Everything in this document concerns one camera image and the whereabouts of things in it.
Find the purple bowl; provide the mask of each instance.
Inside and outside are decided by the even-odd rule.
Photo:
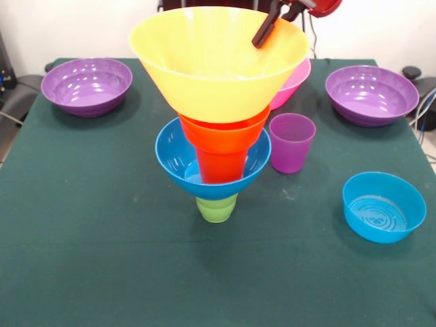
[[[376,66],[338,69],[327,78],[326,90],[341,116],[364,127],[391,124],[419,102],[418,91],[408,79]]]
[[[124,100],[132,80],[131,70],[117,60],[75,59],[50,70],[41,82],[41,91],[69,114],[97,117]]]

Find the green cup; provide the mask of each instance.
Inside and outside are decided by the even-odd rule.
[[[222,223],[229,219],[236,205],[238,194],[222,200],[196,198],[197,207],[203,218],[210,223]]]

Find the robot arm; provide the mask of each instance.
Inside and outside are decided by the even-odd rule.
[[[272,0],[270,12],[254,36],[252,43],[256,48],[261,48],[264,45],[273,31],[284,5],[290,6],[290,10],[282,16],[282,19],[293,22],[305,10],[308,10],[309,14],[314,17],[325,17],[333,13],[341,2],[342,0]]]

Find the bowl rim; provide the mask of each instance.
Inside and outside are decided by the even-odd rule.
[[[70,65],[71,63],[75,63],[75,62],[79,62],[79,61],[112,61],[115,63],[120,64],[128,73],[128,79],[126,80],[126,87],[117,95],[114,95],[113,97],[111,97],[110,99],[107,99],[104,102],[99,102],[98,104],[92,104],[89,106],[70,106],[68,104],[62,104],[60,102],[56,102],[55,100],[53,100],[51,97],[49,97],[46,92],[44,92],[44,83],[46,82],[46,79],[49,78],[51,75],[53,75],[57,70],[61,69],[61,67],[65,67],[66,65]],[[132,82],[133,82],[134,76],[133,73],[131,72],[131,69],[129,68],[129,66],[127,66],[125,63],[122,63],[119,60],[116,59],[112,59],[112,58],[106,58],[106,57],[86,57],[86,58],[77,58],[77,59],[72,59],[69,61],[66,61],[60,65],[57,65],[55,67],[53,67],[43,78],[41,81],[41,93],[42,95],[51,103],[53,103],[56,106],[59,107],[68,107],[68,108],[74,108],[77,111],[83,110],[84,108],[89,108],[92,106],[100,106],[102,104],[107,104],[108,102],[111,102],[112,100],[116,99],[117,97],[119,97],[120,95],[124,94],[131,86]]]
[[[358,174],[355,174],[353,176],[351,176],[349,179],[347,179],[347,181],[344,183],[343,187],[342,187],[342,203],[345,206],[346,202],[345,202],[345,188],[349,185],[350,182],[352,182],[355,178],[359,177],[359,176],[364,176],[364,175],[374,175],[374,174],[378,174],[378,175],[384,175],[384,176],[389,176],[390,178],[396,179],[404,184],[406,184],[407,186],[409,186],[410,188],[412,188],[416,194],[419,196],[420,200],[422,201],[422,204],[424,205],[424,213],[422,215],[422,217],[420,217],[420,221],[419,223],[417,223],[414,227],[412,228],[407,228],[405,230],[384,230],[382,228],[378,228],[376,226],[373,225],[368,225],[371,228],[374,228],[375,230],[382,230],[384,232],[389,232],[389,233],[404,233],[404,232],[411,232],[413,230],[415,230],[416,228],[418,228],[420,225],[422,225],[422,223],[425,221],[425,217],[427,216],[427,205],[425,202],[424,197],[422,196],[421,192],[418,191],[418,189],[416,187],[414,187],[411,183],[409,183],[408,181],[406,181],[404,178],[401,178],[397,175],[388,173],[388,172],[381,172],[381,171],[368,171],[368,172],[360,172]],[[353,217],[356,219],[359,219],[355,214],[353,214]]]
[[[290,79],[290,78],[292,78],[292,75],[294,74],[294,72],[300,67],[300,66],[302,66],[302,65],[304,65],[304,64],[309,64],[309,69],[307,70],[307,74],[305,74],[305,77],[304,78],[302,78],[299,82],[295,82],[292,86],[290,86],[290,87],[286,87],[286,88],[280,88],[280,90],[279,90],[279,92],[277,92],[277,94],[279,94],[280,92],[284,92],[284,91],[289,91],[290,89],[294,89],[295,87],[297,87],[297,86],[299,86],[299,85],[301,85],[302,83],[304,83],[305,81],[306,81],[306,79],[309,77],[309,75],[311,74],[311,72],[312,72],[312,62],[311,62],[311,60],[309,59],[309,58],[305,58],[297,67],[296,67],[296,69],[292,72],[292,74],[291,74],[291,76],[288,78],[288,79]]]
[[[171,171],[169,171],[169,170],[165,167],[165,165],[164,165],[164,163],[162,162],[162,160],[161,160],[161,158],[160,158],[160,156],[159,156],[159,154],[158,154],[158,151],[157,151],[157,144],[158,144],[158,142],[159,142],[159,140],[160,140],[160,138],[161,138],[161,135],[163,134],[163,132],[164,132],[164,131],[165,131],[165,130],[166,130],[166,129],[171,125],[171,124],[174,124],[174,123],[176,123],[177,121],[178,121],[178,123],[180,124],[180,126],[181,126],[181,128],[182,128],[182,125],[181,125],[181,122],[180,122],[180,118],[176,117],[176,118],[172,119],[169,123],[167,123],[164,127],[162,127],[162,129],[161,129],[161,131],[159,132],[159,134],[157,134],[156,141],[155,141],[155,155],[156,155],[156,158],[157,158],[159,164],[161,165],[161,167],[162,167],[162,168],[163,168],[163,169],[164,169],[168,174],[170,174],[172,177],[178,179],[179,181],[182,181],[183,183],[188,183],[188,184],[191,184],[191,185],[197,185],[197,186],[201,186],[201,187],[225,187],[225,186],[231,186],[231,185],[235,185],[235,184],[237,184],[237,183],[241,183],[241,182],[243,182],[243,181],[246,181],[246,180],[248,180],[249,178],[255,176],[257,173],[261,172],[261,171],[264,169],[264,167],[266,166],[266,164],[269,162],[269,159],[270,159],[270,156],[271,156],[271,139],[270,139],[270,136],[268,135],[268,132],[266,131],[265,127],[263,127],[263,128],[262,128],[262,132],[260,133],[259,138],[260,138],[262,135],[265,135],[265,136],[266,136],[266,139],[267,139],[267,141],[268,141],[268,154],[267,154],[267,156],[266,156],[266,160],[265,160],[265,161],[262,163],[262,165],[261,165],[259,168],[257,168],[257,169],[252,173],[252,174],[250,174],[249,176],[242,177],[241,179],[238,179],[237,181],[227,182],[227,183],[220,183],[220,184],[204,184],[204,183],[193,183],[193,182],[187,181],[186,179],[183,179],[183,178],[181,178],[181,177],[179,177],[179,176],[173,174]]]
[[[379,71],[387,72],[387,73],[389,73],[389,74],[392,74],[392,75],[396,75],[396,76],[398,76],[398,78],[404,80],[406,84],[408,84],[408,85],[409,85],[413,90],[415,90],[415,92],[414,92],[414,93],[415,93],[415,99],[414,99],[414,101],[412,102],[413,105],[410,106],[410,108],[406,109],[406,111],[404,111],[404,112],[402,112],[402,113],[400,113],[400,114],[392,114],[392,115],[387,116],[387,117],[376,117],[376,116],[371,116],[371,115],[368,115],[368,114],[363,114],[363,113],[361,113],[361,112],[356,112],[356,111],[353,110],[352,108],[349,108],[349,107],[347,107],[347,106],[344,106],[341,102],[339,102],[339,101],[336,99],[336,97],[334,97],[334,96],[332,95],[331,90],[328,88],[328,83],[329,83],[330,79],[334,77],[335,74],[338,74],[339,72],[343,72],[344,70],[356,69],[356,68],[370,68],[370,69],[379,70]],[[397,118],[404,117],[404,116],[406,116],[407,114],[409,114],[413,109],[415,109],[416,106],[418,105],[419,101],[420,101],[420,95],[419,95],[419,92],[418,92],[418,90],[416,89],[415,85],[414,85],[410,80],[408,80],[406,77],[404,77],[404,76],[402,76],[402,75],[400,75],[400,74],[398,74],[398,73],[396,73],[396,72],[393,72],[392,70],[389,70],[389,69],[386,69],[386,68],[382,68],[382,67],[379,67],[379,66],[377,66],[377,65],[350,65],[350,66],[345,66],[345,67],[342,67],[342,68],[336,69],[335,71],[331,72],[331,73],[327,76],[327,79],[326,79],[326,81],[325,81],[325,83],[324,83],[324,88],[325,88],[325,90],[326,90],[326,92],[327,92],[329,98],[332,99],[334,102],[336,102],[338,105],[344,107],[344,109],[346,109],[347,111],[353,112],[354,114],[358,114],[358,115],[360,115],[361,117],[366,117],[366,118],[371,118],[371,119],[377,119],[377,120],[391,120],[391,119],[397,119]]]
[[[157,12],[155,14],[153,14],[152,16],[149,16],[148,18],[140,21],[139,23],[137,23],[131,30],[129,33],[129,37],[128,37],[128,43],[130,46],[131,51],[137,56],[137,58],[139,58],[141,61],[144,61],[145,63],[147,63],[148,65],[154,67],[155,69],[158,69],[160,71],[163,71],[165,73],[168,74],[173,74],[173,75],[177,75],[177,76],[181,76],[184,78],[190,78],[193,80],[203,80],[203,81],[214,81],[214,82],[246,82],[249,80],[261,80],[264,78],[271,78],[274,76],[279,76],[281,74],[284,74],[286,72],[289,72],[293,69],[296,69],[296,67],[298,67],[298,65],[300,65],[304,59],[307,57],[307,55],[310,53],[310,42],[309,42],[309,38],[307,37],[307,35],[305,35],[305,33],[302,33],[302,36],[305,36],[305,53],[302,56],[302,58],[300,58],[299,62],[297,62],[295,65],[293,66],[288,66],[283,70],[280,70],[278,72],[275,73],[271,73],[268,75],[261,75],[261,76],[254,76],[254,77],[246,77],[243,80],[240,79],[228,79],[228,78],[220,78],[220,77],[203,77],[203,76],[196,76],[196,75],[191,75],[191,74],[185,74],[185,73],[180,73],[176,70],[173,69],[169,69],[167,67],[162,67],[150,60],[148,60],[147,58],[141,56],[138,51],[136,50],[136,47],[133,44],[133,35],[134,35],[134,31],[136,31],[136,29],[138,29],[140,26],[144,25],[146,22],[150,21],[150,20],[155,20],[157,19],[157,17],[159,16],[163,16],[163,15],[171,15],[174,14],[174,12],[201,12],[202,10],[208,10],[208,11],[213,11],[213,10],[221,10],[221,11],[227,11],[227,12],[255,12],[257,15],[264,15],[265,17],[268,16],[267,13],[264,12],[258,12],[255,10],[251,10],[251,9],[247,9],[247,8],[239,8],[239,7],[226,7],[226,6],[219,6],[219,5],[199,5],[199,6],[195,6],[195,7],[182,7],[182,8],[175,8],[175,9],[171,9],[171,10],[166,10],[164,12]],[[292,24],[295,28],[296,31],[302,32],[295,24]]]

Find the pink bowl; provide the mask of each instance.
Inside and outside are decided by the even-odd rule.
[[[309,77],[311,69],[311,61],[308,58],[298,65],[291,77],[289,77],[280,91],[275,95],[274,99],[272,99],[271,110],[275,110],[285,104],[291,95],[293,95],[300,85]]]

